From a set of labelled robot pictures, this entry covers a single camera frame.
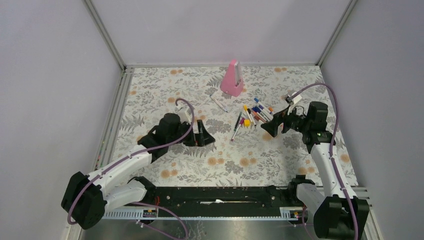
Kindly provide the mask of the blue capped white marker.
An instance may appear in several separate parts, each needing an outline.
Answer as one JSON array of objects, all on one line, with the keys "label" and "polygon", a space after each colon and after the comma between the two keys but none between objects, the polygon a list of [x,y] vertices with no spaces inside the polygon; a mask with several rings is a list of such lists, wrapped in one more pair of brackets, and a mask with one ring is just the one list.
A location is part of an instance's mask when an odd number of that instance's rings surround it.
[{"label": "blue capped white marker", "polygon": [[210,95],[209,97],[220,109],[222,109],[226,113],[228,112],[228,109],[222,103],[220,103],[216,98],[214,98],[212,95]]}]

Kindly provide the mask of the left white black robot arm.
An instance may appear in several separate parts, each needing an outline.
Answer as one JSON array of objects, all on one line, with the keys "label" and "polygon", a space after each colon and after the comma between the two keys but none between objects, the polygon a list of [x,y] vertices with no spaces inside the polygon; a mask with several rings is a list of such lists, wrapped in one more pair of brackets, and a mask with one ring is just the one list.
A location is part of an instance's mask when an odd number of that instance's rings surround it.
[{"label": "left white black robot arm", "polygon": [[73,174],[61,201],[69,223],[87,230],[95,226],[105,213],[118,207],[133,202],[144,206],[152,204],[155,192],[147,184],[136,179],[123,186],[118,186],[118,183],[136,169],[158,160],[174,144],[205,147],[216,141],[207,132],[202,120],[196,122],[197,133],[191,123],[187,117],[167,113],[123,158],[89,174],[80,171]]}]

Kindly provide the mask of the magenta capped white marker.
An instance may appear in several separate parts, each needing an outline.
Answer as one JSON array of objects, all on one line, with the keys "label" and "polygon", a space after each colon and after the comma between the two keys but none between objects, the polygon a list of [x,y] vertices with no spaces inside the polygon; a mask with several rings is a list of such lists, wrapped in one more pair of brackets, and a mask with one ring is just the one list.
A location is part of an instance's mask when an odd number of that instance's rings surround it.
[{"label": "magenta capped white marker", "polygon": [[236,129],[235,129],[235,131],[234,131],[234,133],[233,133],[233,135],[231,137],[231,139],[230,139],[231,141],[234,141],[234,139],[236,138],[236,135],[237,135],[239,129],[244,125],[244,121],[245,121],[245,118],[242,117],[241,120],[240,120],[240,122],[239,122],[239,124],[237,125],[237,127],[236,127]]}]

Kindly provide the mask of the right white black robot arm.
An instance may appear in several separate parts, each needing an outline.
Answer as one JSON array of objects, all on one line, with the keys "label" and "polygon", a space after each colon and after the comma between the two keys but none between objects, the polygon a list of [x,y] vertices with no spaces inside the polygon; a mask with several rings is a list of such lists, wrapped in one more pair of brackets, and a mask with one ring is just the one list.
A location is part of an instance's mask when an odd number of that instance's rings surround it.
[{"label": "right white black robot arm", "polygon": [[366,200],[352,189],[337,156],[335,134],[327,130],[328,105],[312,101],[307,113],[297,114],[297,95],[288,95],[288,107],[276,112],[261,127],[272,137],[289,130],[302,134],[302,142],[315,162],[324,193],[314,183],[295,181],[287,191],[287,201],[293,206],[302,203],[312,215],[314,232],[321,239],[359,240],[370,211]]}]

